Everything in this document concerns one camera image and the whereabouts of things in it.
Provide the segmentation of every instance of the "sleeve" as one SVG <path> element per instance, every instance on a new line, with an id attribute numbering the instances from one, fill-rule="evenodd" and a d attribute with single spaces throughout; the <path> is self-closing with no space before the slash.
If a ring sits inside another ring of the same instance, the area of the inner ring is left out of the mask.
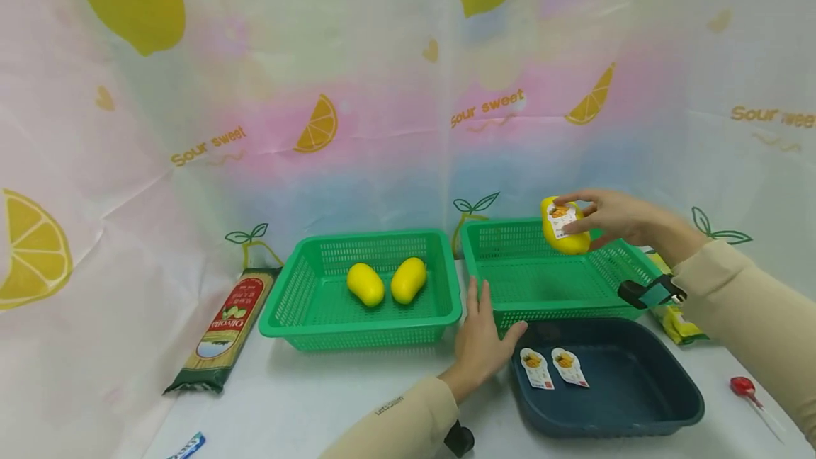
<path id="1" fill-rule="evenodd" d="M 816 303 L 723 241 L 675 273 L 689 296 L 683 313 L 728 348 L 816 448 Z"/>
<path id="2" fill-rule="evenodd" d="M 426 378 L 369 413 L 320 459 L 417 459 L 433 455 L 458 418 L 451 389 Z"/>

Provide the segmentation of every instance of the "human hand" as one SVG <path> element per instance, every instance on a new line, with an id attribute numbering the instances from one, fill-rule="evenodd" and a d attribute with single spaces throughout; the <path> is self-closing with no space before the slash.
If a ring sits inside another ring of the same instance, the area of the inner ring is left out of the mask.
<path id="1" fill-rule="evenodd" d="M 689 227 L 681 217 L 619 191 L 586 189 L 561 195 L 556 205 L 583 200 L 584 218 L 564 226 L 566 234 L 579 234 L 600 229 L 601 237 L 592 241 L 589 249 L 597 250 L 614 239 L 622 238 L 635 246 L 653 247 L 670 266 L 680 264 L 694 255 L 708 238 Z"/>
<path id="2" fill-rule="evenodd" d="M 457 404 L 504 367 L 514 353 L 516 342 L 527 331 L 526 322 L 519 321 L 510 327 L 504 340 L 499 340 L 487 280 L 482 282 L 481 301 L 474 277 L 470 278 L 467 296 L 468 314 L 456 334 L 456 362 L 439 375 L 439 379 L 450 386 Z"/>

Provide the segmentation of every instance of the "food label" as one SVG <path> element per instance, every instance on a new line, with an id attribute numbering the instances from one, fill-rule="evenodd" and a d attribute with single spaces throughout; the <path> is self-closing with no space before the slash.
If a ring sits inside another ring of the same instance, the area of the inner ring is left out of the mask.
<path id="1" fill-rule="evenodd" d="M 566 206 L 556 206 L 551 202 L 547 207 L 547 219 L 553 228 L 552 232 L 556 234 L 556 239 L 562 239 L 569 235 L 564 233 L 564 226 L 578 220 L 578 214 L 573 203 Z"/>
<path id="2" fill-rule="evenodd" d="M 532 388 L 555 389 L 553 379 L 550 378 L 550 372 L 547 369 L 547 361 L 543 356 L 528 347 L 521 350 L 520 356 L 521 365 L 524 366 L 524 370 L 527 372 L 527 380 Z"/>
<path id="3" fill-rule="evenodd" d="M 238 282 L 195 348 L 195 355 L 209 359 L 229 351 L 247 325 L 247 319 L 263 291 L 264 282 L 260 278 L 243 278 Z"/>
<path id="4" fill-rule="evenodd" d="M 560 377 L 566 382 L 573 385 L 584 386 L 589 388 L 589 383 L 581 372 L 581 362 L 578 357 L 563 348 L 557 347 L 552 350 L 552 364 L 556 366 L 556 370 Z"/>

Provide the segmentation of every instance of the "yellow package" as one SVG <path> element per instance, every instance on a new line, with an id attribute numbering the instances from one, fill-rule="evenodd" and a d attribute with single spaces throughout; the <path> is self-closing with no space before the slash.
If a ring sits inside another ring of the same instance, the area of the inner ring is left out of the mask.
<path id="1" fill-rule="evenodd" d="M 666 265 L 666 262 L 661 259 L 660 255 L 648 254 L 647 256 L 654 262 L 655 266 L 659 267 L 660 271 L 666 275 L 672 274 L 672 270 Z M 689 321 L 683 317 L 683 311 L 680 310 L 680 307 L 677 307 L 677 305 L 673 303 L 653 308 L 652 315 L 658 320 L 671 341 L 678 346 L 686 346 L 696 341 L 709 340 L 708 335 L 705 335 L 703 330 L 697 328 L 696 324 L 689 323 Z"/>

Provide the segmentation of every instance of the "lemon print curtain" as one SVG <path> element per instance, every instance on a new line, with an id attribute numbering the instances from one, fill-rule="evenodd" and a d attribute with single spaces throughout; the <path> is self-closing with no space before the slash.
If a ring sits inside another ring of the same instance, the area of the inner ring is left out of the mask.
<path id="1" fill-rule="evenodd" d="M 315 234 L 461 255 L 467 223 L 608 186 L 816 298 L 812 0 L 0 8 L 9 457 L 140 458 L 238 273 Z"/>

